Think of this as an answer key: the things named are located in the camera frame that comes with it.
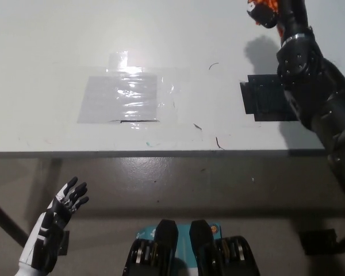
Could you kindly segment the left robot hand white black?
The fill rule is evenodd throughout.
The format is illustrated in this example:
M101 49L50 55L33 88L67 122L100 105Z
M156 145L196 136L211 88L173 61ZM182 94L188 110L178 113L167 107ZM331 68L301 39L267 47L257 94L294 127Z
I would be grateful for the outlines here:
M17 275L48 275L58 260L72 215L89 197L87 183L73 177L53 197L46 210L38 217L18 262Z

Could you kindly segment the right robot hand black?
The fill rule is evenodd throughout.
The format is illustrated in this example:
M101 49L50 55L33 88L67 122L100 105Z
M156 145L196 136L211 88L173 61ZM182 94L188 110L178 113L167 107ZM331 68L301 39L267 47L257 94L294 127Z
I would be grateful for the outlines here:
M266 29L277 28L281 43L307 32L308 16L305 1L263 0L247 1L247 13Z

